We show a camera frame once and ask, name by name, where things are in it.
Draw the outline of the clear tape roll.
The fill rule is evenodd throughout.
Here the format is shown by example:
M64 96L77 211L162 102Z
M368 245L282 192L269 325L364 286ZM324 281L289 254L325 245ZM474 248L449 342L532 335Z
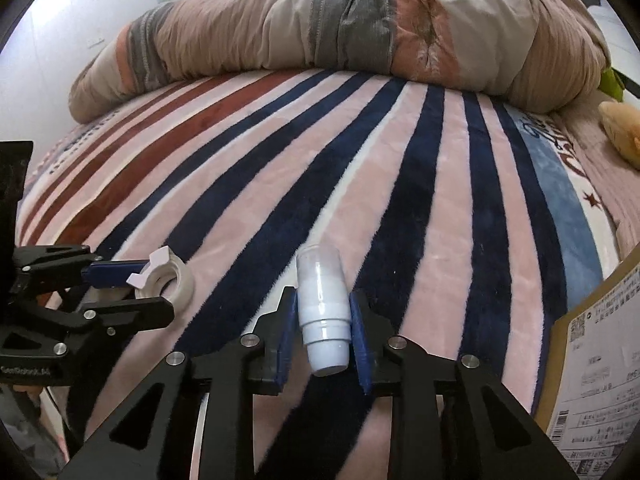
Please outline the clear tape roll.
M164 298L177 313L186 310L195 290L191 269L168 246L152 252L149 262L131 273L126 283L137 299Z

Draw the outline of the white spray bottle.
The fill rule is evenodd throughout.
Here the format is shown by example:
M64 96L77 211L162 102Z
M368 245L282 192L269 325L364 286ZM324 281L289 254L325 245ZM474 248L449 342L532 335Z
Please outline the white spray bottle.
M340 253L330 244L304 247L296 257L297 312L311 373L346 370L352 315Z

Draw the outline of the cardboard box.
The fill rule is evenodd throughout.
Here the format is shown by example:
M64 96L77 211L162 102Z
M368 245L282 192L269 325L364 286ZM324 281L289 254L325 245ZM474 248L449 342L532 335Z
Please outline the cardboard box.
M639 251L552 327L536 422L579 479L612 477L639 429Z

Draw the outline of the striped pink blanket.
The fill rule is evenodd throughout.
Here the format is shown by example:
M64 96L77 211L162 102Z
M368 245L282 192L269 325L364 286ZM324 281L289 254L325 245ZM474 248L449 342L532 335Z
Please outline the striped pink blanket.
M66 414L88 436L172 349L212 351L272 310L299 249L425 350L472 353L538 401L552 324L616 267L613 222L551 116L398 79L256 73L174 84L77 129L30 182L25 244L107 259L168 246L195 290Z

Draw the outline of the pink bed sheet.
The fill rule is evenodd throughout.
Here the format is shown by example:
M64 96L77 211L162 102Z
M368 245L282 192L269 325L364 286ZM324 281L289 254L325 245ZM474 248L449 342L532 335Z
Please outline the pink bed sheet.
M573 145L578 162L613 222L618 256L625 259L639 243L639 171L608 140L598 106L612 99L600 90L551 114Z

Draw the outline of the brown plush toy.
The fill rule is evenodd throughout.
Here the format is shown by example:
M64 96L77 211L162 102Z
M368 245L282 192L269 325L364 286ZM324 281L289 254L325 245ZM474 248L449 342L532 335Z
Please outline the brown plush toy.
M640 170L640 112L627 103L602 102L598 106L602 126L617 153Z

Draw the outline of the green plush toy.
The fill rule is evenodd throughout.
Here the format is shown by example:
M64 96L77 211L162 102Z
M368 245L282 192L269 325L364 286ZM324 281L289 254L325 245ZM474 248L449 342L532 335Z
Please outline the green plush toy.
M625 84L612 66L602 72L598 89L617 102L624 100Z

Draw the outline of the white headboard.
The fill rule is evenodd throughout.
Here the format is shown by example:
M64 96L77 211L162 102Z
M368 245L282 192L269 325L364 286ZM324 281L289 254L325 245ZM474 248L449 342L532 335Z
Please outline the white headboard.
M639 49L617 14L609 6L590 6L589 13L605 36L614 70L639 83Z

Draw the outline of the rolled patchwork duvet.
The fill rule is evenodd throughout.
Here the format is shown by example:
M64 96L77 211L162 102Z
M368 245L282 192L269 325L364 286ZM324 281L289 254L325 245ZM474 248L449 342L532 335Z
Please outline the rolled patchwork duvet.
M176 0L125 26L77 76L93 122L173 82L242 70L363 70L500 96L546 114L611 64L580 0Z

